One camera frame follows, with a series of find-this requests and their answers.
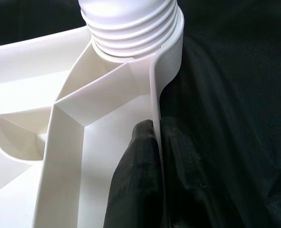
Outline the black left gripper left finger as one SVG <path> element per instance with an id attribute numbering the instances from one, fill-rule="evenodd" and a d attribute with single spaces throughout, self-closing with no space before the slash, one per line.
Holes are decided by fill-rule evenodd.
<path id="1" fill-rule="evenodd" d="M 135 125 L 130 143 L 111 180 L 106 228 L 159 228 L 163 218 L 163 179 L 152 120 Z"/>

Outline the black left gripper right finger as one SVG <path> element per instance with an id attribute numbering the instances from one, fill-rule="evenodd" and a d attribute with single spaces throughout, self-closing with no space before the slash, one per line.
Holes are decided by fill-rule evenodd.
<path id="1" fill-rule="evenodd" d="M 222 197 L 211 186 L 188 129 L 173 117 L 161 120 L 166 201 L 173 228 L 226 228 Z"/>

